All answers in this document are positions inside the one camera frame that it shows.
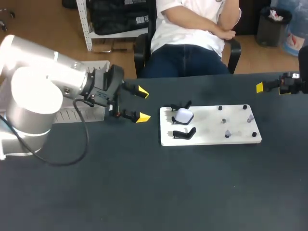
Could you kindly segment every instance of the crossed arms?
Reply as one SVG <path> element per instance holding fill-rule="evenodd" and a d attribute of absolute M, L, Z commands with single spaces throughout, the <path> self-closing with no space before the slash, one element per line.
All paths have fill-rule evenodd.
<path fill-rule="evenodd" d="M 241 12 L 239 0 L 226 0 L 217 24 L 181 5 L 164 10 L 162 14 L 170 22 L 183 28 L 209 31 L 221 39 L 232 39 L 235 36 L 232 29 L 238 22 Z"/>

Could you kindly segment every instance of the trash can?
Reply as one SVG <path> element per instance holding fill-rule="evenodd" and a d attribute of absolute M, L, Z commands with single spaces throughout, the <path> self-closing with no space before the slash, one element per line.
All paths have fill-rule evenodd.
<path fill-rule="evenodd" d="M 275 10 L 282 21 L 275 21 L 270 18 L 270 11 Z M 256 36 L 257 43 L 266 47 L 279 47 L 286 38 L 286 28 L 291 22 L 291 12 L 276 7 L 266 7 L 261 10 L 260 22 Z"/>

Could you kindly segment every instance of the hand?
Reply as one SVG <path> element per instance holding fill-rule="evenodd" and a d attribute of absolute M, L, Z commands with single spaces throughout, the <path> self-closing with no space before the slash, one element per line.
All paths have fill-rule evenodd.
<path fill-rule="evenodd" d="M 233 31 L 233 30 L 224 31 L 222 29 L 219 29 L 219 30 L 217 30 L 215 35 L 218 38 L 221 38 L 221 39 L 231 40 L 235 36 L 235 31 Z"/>

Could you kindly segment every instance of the yellow tag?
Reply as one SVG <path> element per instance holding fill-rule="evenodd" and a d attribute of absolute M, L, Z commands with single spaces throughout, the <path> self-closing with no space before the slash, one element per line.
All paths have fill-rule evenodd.
<path fill-rule="evenodd" d="M 262 92 L 263 92 L 263 82 L 257 85 L 257 93 L 262 93 Z"/>
<path fill-rule="evenodd" d="M 148 120 L 151 118 L 150 116 L 144 114 L 144 113 L 141 113 L 139 114 L 139 119 L 137 120 L 136 123 L 144 123 L 144 122 L 148 122 Z"/>
<path fill-rule="evenodd" d="M 147 94 L 147 96 L 145 97 L 145 99 L 148 98 L 149 93 L 148 93 L 145 89 L 143 89 L 142 87 L 140 87 L 140 85 L 138 85 L 138 91 L 141 91 L 141 92 Z"/>

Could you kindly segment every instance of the blue jeans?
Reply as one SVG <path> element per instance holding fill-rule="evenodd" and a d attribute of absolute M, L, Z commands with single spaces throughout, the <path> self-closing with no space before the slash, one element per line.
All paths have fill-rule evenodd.
<path fill-rule="evenodd" d="M 154 51 L 140 78 L 230 74 L 215 51 L 195 45 L 164 45 Z"/>

